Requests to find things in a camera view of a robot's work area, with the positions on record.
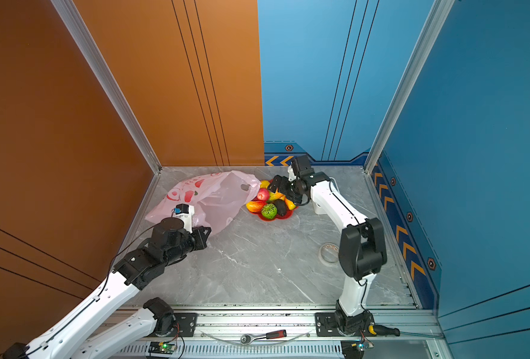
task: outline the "green fruit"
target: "green fruit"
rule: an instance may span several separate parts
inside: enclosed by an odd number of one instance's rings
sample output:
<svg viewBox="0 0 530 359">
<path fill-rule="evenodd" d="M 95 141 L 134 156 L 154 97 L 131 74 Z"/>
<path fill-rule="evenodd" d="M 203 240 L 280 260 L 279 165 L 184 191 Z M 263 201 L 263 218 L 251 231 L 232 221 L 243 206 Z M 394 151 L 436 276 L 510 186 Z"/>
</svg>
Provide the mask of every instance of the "green fruit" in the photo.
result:
<svg viewBox="0 0 530 359">
<path fill-rule="evenodd" d="M 277 207 L 273 203 L 264 205 L 261 209 L 261 215 L 266 219 L 273 219 L 277 215 Z"/>
</svg>

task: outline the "orange wall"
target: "orange wall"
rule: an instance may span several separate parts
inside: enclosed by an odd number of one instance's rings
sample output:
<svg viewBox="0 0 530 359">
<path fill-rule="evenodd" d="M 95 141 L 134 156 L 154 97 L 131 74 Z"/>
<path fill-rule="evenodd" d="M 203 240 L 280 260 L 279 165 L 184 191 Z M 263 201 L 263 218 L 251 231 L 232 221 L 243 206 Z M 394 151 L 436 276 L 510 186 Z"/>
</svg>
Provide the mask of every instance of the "orange wall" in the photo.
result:
<svg viewBox="0 0 530 359">
<path fill-rule="evenodd" d="M 263 163 L 256 0 L 75 0 L 163 165 Z"/>
<path fill-rule="evenodd" d="M 0 0 L 0 352 L 105 277 L 152 176 L 51 2 Z"/>
</svg>

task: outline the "apple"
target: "apple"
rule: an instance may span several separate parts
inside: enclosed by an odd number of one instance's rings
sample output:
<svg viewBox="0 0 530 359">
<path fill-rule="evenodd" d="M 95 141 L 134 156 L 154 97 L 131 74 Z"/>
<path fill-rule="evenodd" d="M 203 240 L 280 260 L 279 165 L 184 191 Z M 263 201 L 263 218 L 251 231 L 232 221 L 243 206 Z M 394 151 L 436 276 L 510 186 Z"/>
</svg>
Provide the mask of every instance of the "apple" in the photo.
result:
<svg viewBox="0 0 530 359">
<path fill-rule="evenodd" d="M 260 188 L 257 192 L 257 199 L 259 200 L 268 200 L 269 199 L 269 190 L 266 188 Z"/>
</svg>

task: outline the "yellow fruit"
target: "yellow fruit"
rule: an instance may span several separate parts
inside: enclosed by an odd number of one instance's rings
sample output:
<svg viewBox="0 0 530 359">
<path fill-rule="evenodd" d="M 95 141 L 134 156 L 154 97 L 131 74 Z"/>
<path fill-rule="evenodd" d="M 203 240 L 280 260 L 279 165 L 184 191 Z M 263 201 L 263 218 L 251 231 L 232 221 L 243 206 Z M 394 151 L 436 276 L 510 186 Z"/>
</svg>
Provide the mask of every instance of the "yellow fruit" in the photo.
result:
<svg viewBox="0 0 530 359">
<path fill-rule="evenodd" d="M 295 203 L 292 203 L 289 199 L 285 198 L 285 205 L 287 205 L 287 209 L 294 210 L 297 206 Z"/>
<path fill-rule="evenodd" d="M 261 209 L 265 205 L 267 205 L 267 202 L 263 200 L 252 200 L 251 202 L 248 202 L 245 206 L 247 207 L 249 212 L 261 212 Z"/>
<path fill-rule="evenodd" d="M 285 196 L 281 192 L 271 192 L 269 191 L 269 199 L 267 200 L 269 203 L 273 202 L 276 199 L 284 199 Z"/>
</svg>

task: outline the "ratchet wrench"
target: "ratchet wrench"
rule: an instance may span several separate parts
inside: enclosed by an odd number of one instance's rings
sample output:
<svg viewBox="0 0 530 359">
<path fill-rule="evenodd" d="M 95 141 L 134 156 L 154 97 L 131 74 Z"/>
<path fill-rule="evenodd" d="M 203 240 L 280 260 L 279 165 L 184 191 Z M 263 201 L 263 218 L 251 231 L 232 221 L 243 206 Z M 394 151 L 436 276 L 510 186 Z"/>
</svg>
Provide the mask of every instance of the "ratchet wrench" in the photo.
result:
<svg viewBox="0 0 530 359">
<path fill-rule="evenodd" d="M 260 339 L 278 339 L 278 338 L 284 338 L 287 336 L 287 331 L 285 329 L 283 330 L 277 330 L 277 331 L 270 331 L 269 333 L 266 333 L 265 335 L 261 336 L 253 336 L 250 334 L 245 334 L 241 337 L 241 344 L 247 345 L 251 344 L 254 340 L 260 340 Z"/>
</svg>

